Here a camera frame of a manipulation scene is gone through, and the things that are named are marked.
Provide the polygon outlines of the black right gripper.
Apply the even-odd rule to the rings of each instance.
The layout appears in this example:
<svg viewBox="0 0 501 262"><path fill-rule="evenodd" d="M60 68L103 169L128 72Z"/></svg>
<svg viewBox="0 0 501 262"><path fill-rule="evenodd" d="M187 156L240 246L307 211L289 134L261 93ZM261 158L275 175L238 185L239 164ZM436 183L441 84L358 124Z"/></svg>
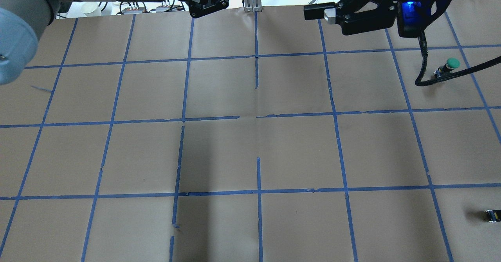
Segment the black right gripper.
<svg viewBox="0 0 501 262"><path fill-rule="evenodd" d="M340 0L336 3L304 5L304 19L324 18L324 11L337 8L337 25L343 35L387 29L396 18L395 0Z"/></svg>

